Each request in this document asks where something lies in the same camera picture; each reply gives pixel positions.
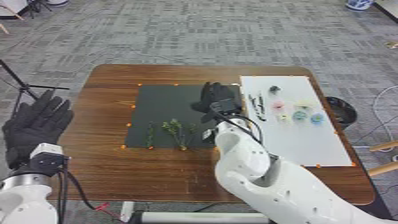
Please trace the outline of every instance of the floor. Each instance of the floor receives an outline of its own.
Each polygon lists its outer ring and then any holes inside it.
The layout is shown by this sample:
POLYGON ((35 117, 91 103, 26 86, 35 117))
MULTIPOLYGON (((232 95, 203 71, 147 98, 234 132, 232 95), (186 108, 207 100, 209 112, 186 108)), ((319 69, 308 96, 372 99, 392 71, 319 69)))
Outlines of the floor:
MULTIPOLYGON (((3 21, 12 35, 0 33, 0 57, 28 82, 72 88, 61 96, 77 99, 91 70, 107 63, 299 65, 314 71, 326 95, 346 99, 358 109, 360 119, 347 129, 354 145, 390 141, 379 128, 358 142, 379 126, 376 96, 398 84, 398 51, 386 48, 386 42, 398 40, 398 26, 376 8, 353 12, 344 0, 75 0, 54 12, 44 10, 36 19, 29 14, 26 18, 3 21)), ((12 81, 3 71, 0 77, 12 81)), ((17 93, 0 82, 0 123, 10 118, 17 93)), ((378 106, 385 121, 398 115, 397 94, 394 90, 378 106)), ((392 161, 398 150, 370 153, 362 148, 358 153, 372 168, 392 161)), ((398 172, 374 181, 397 215, 398 188, 388 188, 398 184, 398 172)), ((191 210, 200 205, 139 206, 191 210)), ((113 223, 79 202, 70 204, 68 216, 70 223, 113 223)))

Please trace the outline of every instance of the black mat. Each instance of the black mat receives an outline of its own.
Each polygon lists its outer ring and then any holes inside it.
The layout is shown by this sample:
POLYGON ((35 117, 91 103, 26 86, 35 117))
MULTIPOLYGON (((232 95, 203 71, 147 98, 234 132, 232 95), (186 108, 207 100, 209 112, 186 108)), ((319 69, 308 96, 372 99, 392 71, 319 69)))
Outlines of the black mat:
MULTIPOLYGON (((198 125, 196 136, 189 145, 189 149, 214 148, 214 145, 203 143, 203 132, 216 127, 216 122, 202 124, 203 113, 191 109, 191 103, 202 99, 203 86, 143 86, 139 90, 139 98, 132 116, 132 127, 129 129, 127 146, 129 148, 147 148, 148 127, 155 126, 155 148, 179 148, 171 135, 163 130, 164 121, 179 119, 184 126, 195 123, 198 125)), ((241 89, 232 86, 241 102, 241 89)))

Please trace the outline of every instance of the white paper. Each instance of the white paper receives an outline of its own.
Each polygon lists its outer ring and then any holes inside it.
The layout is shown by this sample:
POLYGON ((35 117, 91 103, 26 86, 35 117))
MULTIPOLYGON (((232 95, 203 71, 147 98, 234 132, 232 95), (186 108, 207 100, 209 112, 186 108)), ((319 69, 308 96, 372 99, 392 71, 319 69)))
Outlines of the white paper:
POLYGON ((243 76, 243 93, 250 118, 257 121, 264 132, 264 145, 273 154, 285 157, 305 166, 353 166, 346 145, 337 134, 331 119, 322 107, 319 96, 305 76, 243 76), (282 91, 274 95, 271 87, 278 86, 282 91), (266 101, 266 118, 257 116, 250 94, 266 101), (274 108, 276 102, 283 102, 282 109, 274 108), (294 113, 303 111, 308 118, 296 121, 294 113), (324 121, 312 122, 314 114, 324 115, 324 121))

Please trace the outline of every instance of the pink object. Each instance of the pink object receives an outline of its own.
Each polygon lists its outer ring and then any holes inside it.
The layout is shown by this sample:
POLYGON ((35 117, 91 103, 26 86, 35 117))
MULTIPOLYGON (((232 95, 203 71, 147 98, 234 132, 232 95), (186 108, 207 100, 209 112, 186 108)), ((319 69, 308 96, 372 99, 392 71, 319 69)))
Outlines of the pink object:
POLYGON ((283 101, 276 101, 274 104, 273 104, 273 108, 278 109, 278 110, 282 110, 283 107, 285 107, 283 101))

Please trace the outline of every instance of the black glove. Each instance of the black glove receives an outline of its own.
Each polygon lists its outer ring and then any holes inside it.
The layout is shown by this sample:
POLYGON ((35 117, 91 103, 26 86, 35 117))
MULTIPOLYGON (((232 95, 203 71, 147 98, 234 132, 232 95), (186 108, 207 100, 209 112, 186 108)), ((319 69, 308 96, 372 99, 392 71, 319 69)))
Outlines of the black glove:
POLYGON ((58 144, 74 119, 70 100, 47 91, 33 105, 20 104, 19 112, 4 125, 6 159, 10 168, 29 163, 31 153, 42 143, 58 144))
POLYGON ((191 106, 196 111, 207 113, 202 119, 203 123, 218 119, 219 114, 230 115, 243 112, 243 106, 235 102, 235 93, 219 82, 214 84, 207 82, 203 86, 202 102, 193 103, 191 106))

